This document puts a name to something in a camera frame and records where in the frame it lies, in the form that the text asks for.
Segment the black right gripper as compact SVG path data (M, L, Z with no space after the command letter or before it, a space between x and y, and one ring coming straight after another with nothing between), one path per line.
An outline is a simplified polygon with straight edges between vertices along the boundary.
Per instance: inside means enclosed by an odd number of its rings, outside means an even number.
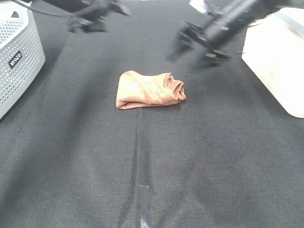
M205 56L199 57L190 64L191 71L201 71L218 67L225 59L232 58L221 47L234 36L233 20L211 20L202 26L185 21L179 29L178 36L170 44L166 59L176 61L186 52L193 50L193 42L205 48Z

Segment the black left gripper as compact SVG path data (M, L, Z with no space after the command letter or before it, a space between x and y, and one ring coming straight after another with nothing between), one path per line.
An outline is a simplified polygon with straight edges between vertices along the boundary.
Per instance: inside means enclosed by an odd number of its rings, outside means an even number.
M129 8L120 1L71 3L72 16L66 23L66 29L71 33L106 32L103 20L110 12L131 16Z

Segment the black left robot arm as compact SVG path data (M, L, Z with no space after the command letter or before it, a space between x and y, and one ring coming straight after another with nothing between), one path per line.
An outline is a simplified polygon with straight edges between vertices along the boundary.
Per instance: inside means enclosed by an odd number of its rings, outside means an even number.
M47 0L46 3L71 13L67 30L76 33L106 32L105 21L111 12L130 16L127 6L118 0Z

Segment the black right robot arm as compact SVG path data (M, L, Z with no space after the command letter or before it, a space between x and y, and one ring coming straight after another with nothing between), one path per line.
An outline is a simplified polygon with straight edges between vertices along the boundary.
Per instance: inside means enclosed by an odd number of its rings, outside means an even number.
M219 10L207 2L206 13L209 18L200 25L184 22L177 32L167 60L175 61L191 50L196 42L204 47L204 51L193 68L217 67L233 57L222 48L242 29L282 8L298 5L296 0L235 0Z

